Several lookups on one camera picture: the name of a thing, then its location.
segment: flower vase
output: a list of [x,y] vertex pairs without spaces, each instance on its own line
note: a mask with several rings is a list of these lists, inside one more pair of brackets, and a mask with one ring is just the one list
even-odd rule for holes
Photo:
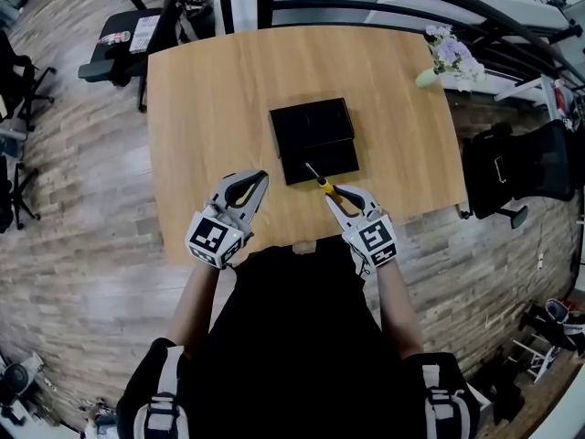
[[419,88],[426,88],[439,79],[439,73],[435,69],[424,70],[414,81]]

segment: black box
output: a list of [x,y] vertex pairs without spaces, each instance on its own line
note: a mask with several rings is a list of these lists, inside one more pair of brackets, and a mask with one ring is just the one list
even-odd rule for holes
[[343,98],[276,109],[271,120],[288,186],[314,179],[304,163],[325,177],[359,170]]

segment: wooden table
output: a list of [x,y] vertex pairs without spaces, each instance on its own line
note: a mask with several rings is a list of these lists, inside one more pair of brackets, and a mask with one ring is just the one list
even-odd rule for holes
[[316,181],[287,187],[269,110],[344,97],[359,171],[331,177],[366,188],[398,222],[464,202],[459,148],[424,38],[370,27],[281,27],[213,37],[154,54],[148,128],[156,203],[171,262],[222,177],[261,168],[270,184],[246,251],[340,233]]

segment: shoulder strap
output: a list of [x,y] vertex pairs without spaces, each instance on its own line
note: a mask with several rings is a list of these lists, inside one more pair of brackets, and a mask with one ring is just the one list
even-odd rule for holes
[[444,421],[461,423],[460,438],[471,439],[471,417],[467,403],[461,398],[463,391],[456,391],[451,395],[448,391],[439,389],[440,367],[437,364],[422,366],[422,377],[427,388],[425,399],[427,439],[442,439],[439,431],[441,422]]
[[185,411],[176,402],[178,365],[183,347],[167,349],[158,392],[134,419],[135,439],[188,439]]

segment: office chair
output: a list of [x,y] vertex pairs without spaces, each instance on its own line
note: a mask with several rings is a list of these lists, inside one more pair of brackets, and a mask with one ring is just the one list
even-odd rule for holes
[[[15,73],[14,67],[22,67],[24,69],[23,74],[18,75]],[[48,67],[35,80],[36,70],[38,68],[33,65],[30,57],[26,55],[18,56],[13,51],[6,33],[0,30],[0,95],[6,109],[5,115],[0,112],[0,122],[4,119],[11,119],[15,110],[22,103],[18,118],[27,123],[29,132],[35,130],[35,126],[31,125],[33,101],[47,100],[51,104],[55,101],[50,96],[38,95],[37,90],[48,73],[57,73],[53,67]]]
[[463,174],[470,211],[462,212],[462,218],[475,214],[482,220],[498,213],[506,215],[516,229],[526,220],[528,208],[504,209],[512,198],[573,198],[569,133],[563,122],[549,122],[529,134],[511,133],[509,124],[498,123],[464,142]]
[[14,187],[8,180],[8,169],[6,166],[6,158],[0,155],[0,234],[10,227],[13,218],[16,218],[16,228],[22,230],[25,225],[20,222],[20,210],[23,209],[25,213],[34,220],[40,220],[40,215],[33,214],[23,200],[22,194],[30,181],[38,176],[38,169],[33,169],[25,180],[18,183],[18,171],[24,169],[22,163],[17,163],[15,167],[15,182]]
[[[133,77],[140,77],[138,86],[138,111],[145,112],[143,103],[146,88],[146,72],[148,70],[148,56],[160,50],[178,45],[176,24],[181,16],[181,7],[178,0],[165,0],[162,8],[146,8],[142,0],[131,0],[136,7],[134,11],[110,16],[106,21],[98,40],[114,33],[128,31],[131,35],[127,42],[106,45],[98,43],[93,50],[91,61],[81,65],[78,76],[89,82],[111,81],[114,86],[126,86]],[[131,53],[130,45],[138,20],[149,16],[160,16],[154,33],[148,42],[146,51]],[[188,42],[185,31],[181,27],[179,38]]]

